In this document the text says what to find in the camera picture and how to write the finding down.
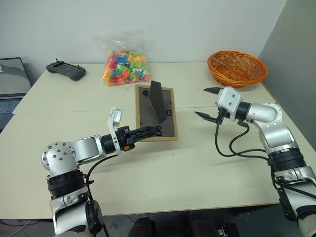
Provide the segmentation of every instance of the transparent plastic bag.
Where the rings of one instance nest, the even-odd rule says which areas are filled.
[[[108,54],[102,74],[108,86],[150,81],[142,30],[100,33],[95,41]]]

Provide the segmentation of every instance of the robotic arm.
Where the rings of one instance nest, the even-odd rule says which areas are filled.
[[[112,107],[108,119],[110,134],[94,135],[75,142],[55,142],[42,152],[41,162],[49,171],[48,190],[55,234],[63,237],[92,237],[104,228],[102,212],[97,201],[89,200],[89,189],[79,165],[93,162],[111,153],[121,154],[135,148],[135,142],[153,136],[155,127],[117,131],[122,110]]]
[[[238,119],[242,126],[246,120],[259,129],[286,218],[298,222],[303,237],[316,237],[316,176],[312,168],[306,166],[291,131],[283,124],[281,107],[271,103],[243,102],[232,87],[207,88],[205,91],[218,94],[215,102],[219,108],[218,117],[196,113],[217,125],[221,125],[226,117],[231,121]]]

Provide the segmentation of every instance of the orange basket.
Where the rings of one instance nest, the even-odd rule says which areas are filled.
[[[268,69],[262,61],[237,51],[214,53],[208,58],[207,65],[219,83],[232,87],[260,82],[268,74]]]

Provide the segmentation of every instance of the beige table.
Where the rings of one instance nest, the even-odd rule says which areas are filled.
[[[87,73],[79,81],[45,71],[13,113],[106,111],[112,106],[135,110],[135,84],[108,87],[101,81],[103,64],[82,66],[86,68]],[[161,82],[163,87],[174,88],[176,108],[214,106],[216,96],[203,89],[222,87],[214,80],[206,62],[151,63],[150,71],[152,80]],[[237,91],[242,94],[244,101],[274,103],[260,83]]]
[[[199,118],[195,110],[217,113],[215,107],[176,109],[178,141],[137,143],[134,150],[94,170],[91,191],[104,215],[278,202],[266,162],[220,156],[214,145],[215,125]],[[56,141],[108,134],[107,117],[108,111],[15,115],[0,134],[0,219],[51,218],[47,171],[40,161],[43,148]],[[314,150],[287,115],[284,122],[307,164],[316,170]],[[120,125],[135,128],[135,111],[123,111]],[[219,135],[223,152],[228,152],[229,141],[242,131],[236,122],[224,121]],[[234,146],[236,150],[261,147],[254,126]],[[91,166],[81,169],[86,173]]]

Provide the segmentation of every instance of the black controller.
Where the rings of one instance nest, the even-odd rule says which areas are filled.
[[[46,66],[46,69],[50,73],[59,73],[68,76],[71,80],[79,80],[85,75],[85,69],[83,67],[71,65],[64,61],[58,61]]]

